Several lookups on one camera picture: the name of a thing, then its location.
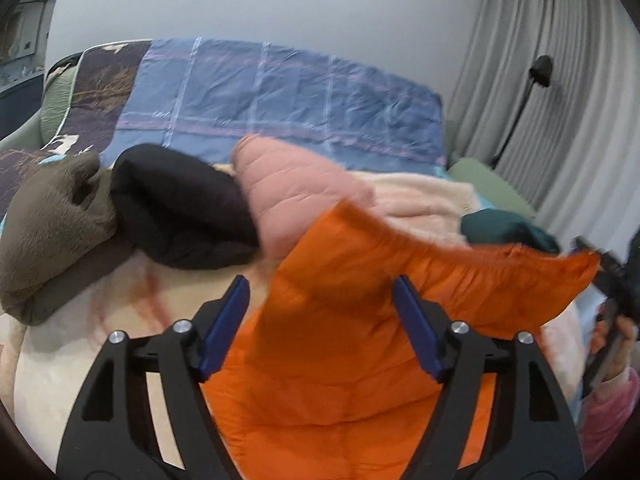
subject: black lamp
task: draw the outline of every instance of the black lamp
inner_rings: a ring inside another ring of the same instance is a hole
[[[533,90],[534,84],[539,84],[544,88],[548,88],[551,85],[551,75],[554,71],[554,60],[551,56],[540,56],[537,60],[533,62],[531,68],[529,68],[529,81],[527,83],[527,89],[524,92],[524,97],[522,102],[520,103],[520,108],[518,110],[518,114],[516,115],[516,120],[513,122],[513,126],[511,127],[511,131],[507,136],[504,144],[502,145],[500,151],[494,158],[491,159],[491,168],[495,170],[495,167],[500,162],[500,159],[504,155],[504,150],[507,149],[507,145],[509,144],[511,137],[513,137],[513,133],[516,131],[516,127],[520,122],[520,117],[524,111],[527,102],[529,101],[529,97],[531,96],[531,90]]]

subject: cream blanket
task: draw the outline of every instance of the cream blanket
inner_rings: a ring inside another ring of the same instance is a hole
[[[357,176],[374,186],[377,213],[391,225],[431,242],[465,243],[460,235],[460,217],[479,208],[471,186],[412,174]],[[258,259],[241,267],[185,271],[160,266],[141,253],[135,254],[43,325],[27,330],[15,372],[13,398],[18,428],[54,468],[68,414],[111,331],[126,330],[132,337],[159,333],[177,319],[192,317],[205,301],[221,297],[236,274],[244,274],[251,283],[251,312],[264,301],[274,268],[274,263]],[[558,377],[567,395],[575,391],[577,380],[575,374],[563,370],[574,370],[582,361],[579,345],[572,342],[572,317],[569,313],[551,322],[555,328],[546,340],[548,348],[556,349],[551,353],[553,365],[562,371]],[[12,364],[4,357],[3,353],[0,370],[6,363],[9,374]],[[149,389],[162,455],[180,466],[157,377],[152,376]]]

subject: hand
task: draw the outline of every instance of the hand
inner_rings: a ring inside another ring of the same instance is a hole
[[[605,381],[609,381],[625,371],[636,338],[638,338],[638,328],[632,319],[626,316],[618,316],[616,318],[616,325],[622,333],[623,339],[618,353],[609,365],[609,369],[604,377]],[[591,339],[592,354],[599,352],[605,347],[608,334],[609,323],[604,320],[597,322],[593,331],[593,338]]]

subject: black puffer jacket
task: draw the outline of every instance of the black puffer jacket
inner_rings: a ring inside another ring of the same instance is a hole
[[[129,240],[179,269],[249,262],[258,235],[232,176],[154,144],[125,150],[113,167],[111,198]]]

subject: metal screw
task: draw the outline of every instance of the metal screw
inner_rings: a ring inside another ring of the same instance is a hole
[[[464,321],[454,321],[453,323],[451,323],[451,329],[454,333],[463,335],[469,332],[469,325]]]
[[[533,335],[529,332],[520,332],[518,334],[518,341],[520,341],[523,345],[530,345],[533,343]]]
[[[125,334],[122,330],[114,330],[109,334],[109,342],[117,345],[118,343],[122,343],[126,336],[127,334]]]
[[[186,334],[193,327],[188,319],[180,319],[174,323],[174,332],[178,334]]]

